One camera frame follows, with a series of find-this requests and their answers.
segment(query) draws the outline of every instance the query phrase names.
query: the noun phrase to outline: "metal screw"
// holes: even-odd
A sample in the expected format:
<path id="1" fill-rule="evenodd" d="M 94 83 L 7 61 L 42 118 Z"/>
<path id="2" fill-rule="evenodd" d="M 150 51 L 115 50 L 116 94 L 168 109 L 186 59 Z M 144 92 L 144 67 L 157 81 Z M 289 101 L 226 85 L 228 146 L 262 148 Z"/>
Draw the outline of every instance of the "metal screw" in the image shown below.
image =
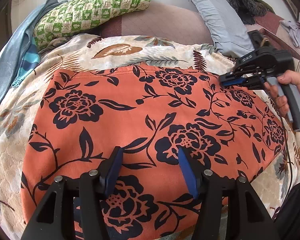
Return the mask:
<path id="1" fill-rule="evenodd" d="M 239 180 L 241 183 L 247 182 L 247 178 L 246 178 L 246 177 L 243 177 L 243 176 L 240 176 L 238 180 Z"/>
<path id="2" fill-rule="evenodd" d="M 89 175 L 90 176 L 96 176 L 97 174 L 98 174 L 97 170 L 91 170 L 91 171 L 89 171 Z"/>
<path id="3" fill-rule="evenodd" d="M 54 178 L 54 181 L 56 182 L 56 183 L 59 183 L 59 182 L 61 182 L 63 180 L 63 177 L 62 176 L 56 176 L 55 178 Z"/>
<path id="4" fill-rule="evenodd" d="M 212 170 L 204 170 L 203 173 L 207 176 L 211 176 L 213 174 Z"/>

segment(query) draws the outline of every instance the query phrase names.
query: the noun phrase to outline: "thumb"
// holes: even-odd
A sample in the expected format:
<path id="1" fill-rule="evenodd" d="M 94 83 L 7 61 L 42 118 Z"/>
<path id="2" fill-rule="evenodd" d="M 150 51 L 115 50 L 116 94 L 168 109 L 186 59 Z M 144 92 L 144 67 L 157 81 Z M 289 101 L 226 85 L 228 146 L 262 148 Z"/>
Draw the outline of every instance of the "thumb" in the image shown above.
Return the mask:
<path id="1" fill-rule="evenodd" d="M 278 82 L 284 85 L 291 83 L 298 86 L 300 85 L 300 73 L 287 70 L 283 75 L 278 77 Z"/>

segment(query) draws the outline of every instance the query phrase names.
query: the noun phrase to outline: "black fur hat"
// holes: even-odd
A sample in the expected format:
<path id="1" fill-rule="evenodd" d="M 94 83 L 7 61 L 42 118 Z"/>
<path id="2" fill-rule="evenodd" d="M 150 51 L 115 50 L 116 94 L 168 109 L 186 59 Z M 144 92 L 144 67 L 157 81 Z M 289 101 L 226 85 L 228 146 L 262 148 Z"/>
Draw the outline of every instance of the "black fur hat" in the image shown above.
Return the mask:
<path id="1" fill-rule="evenodd" d="M 253 16 L 265 16 L 267 8 L 255 0 L 228 0 L 244 24 L 255 24 Z"/>

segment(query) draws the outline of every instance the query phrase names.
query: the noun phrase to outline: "black pants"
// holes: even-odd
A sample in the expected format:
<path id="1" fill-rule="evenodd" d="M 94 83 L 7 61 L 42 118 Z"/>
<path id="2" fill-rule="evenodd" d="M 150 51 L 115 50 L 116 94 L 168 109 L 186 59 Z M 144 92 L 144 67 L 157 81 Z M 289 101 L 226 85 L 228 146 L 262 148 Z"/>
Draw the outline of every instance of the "black pants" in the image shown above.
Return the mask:
<path id="1" fill-rule="evenodd" d="M 300 240 L 300 183 L 283 202 L 274 224 L 281 240 Z"/>

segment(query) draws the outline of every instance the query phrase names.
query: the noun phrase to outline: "black cable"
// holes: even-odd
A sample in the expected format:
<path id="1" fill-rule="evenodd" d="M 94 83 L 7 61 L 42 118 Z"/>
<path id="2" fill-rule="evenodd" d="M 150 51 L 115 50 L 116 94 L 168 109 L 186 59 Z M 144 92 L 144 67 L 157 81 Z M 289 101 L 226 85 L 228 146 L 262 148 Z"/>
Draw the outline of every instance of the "black cable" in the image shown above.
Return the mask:
<path id="1" fill-rule="evenodd" d="M 261 86 L 262 86 L 262 89 L 266 92 L 267 91 L 267 88 L 262 80 L 262 78 L 260 77 L 258 71 L 256 70 L 256 74 L 257 76 L 259 77 L 260 79 L 260 83 L 261 83 Z M 289 154 L 289 147 L 288 147 L 288 140 L 287 140 L 287 135 L 286 135 L 286 129 L 284 127 L 284 123 L 283 123 L 283 118 L 280 114 L 280 111 L 279 111 L 279 108 L 277 107 L 277 104 L 275 103 L 275 100 L 273 100 L 273 98 L 271 97 L 270 93 L 268 94 L 269 98 L 274 102 L 274 109 L 276 110 L 276 112 L 279 114 L 280 116 L 280 120 L 281 120 L 281 124 L 282 124 L 282 128 L 283 128 L 283 135 L 284 135 L 284 141 L 285 141 L 285 148 L 286 148 L 286 152 L 287 152 L 287 155 L 288 155 L 288 161 L 289 161 L 289 166 L 290 166 L 290 184 L 289 184 L 289 188 L 288 188 L 288 191 L 287 191 L 287 194 L 283 200 L 282 203 L 284 203 L 284 201 L 286 200 L 286 198 L 288 197 L 288 194 L 290 192 L 290 189 L 291 189 L 291 185 L 292 185 L 292 165 L 291 165 L 291 159 L 290 159 L 290 154 Z"/>

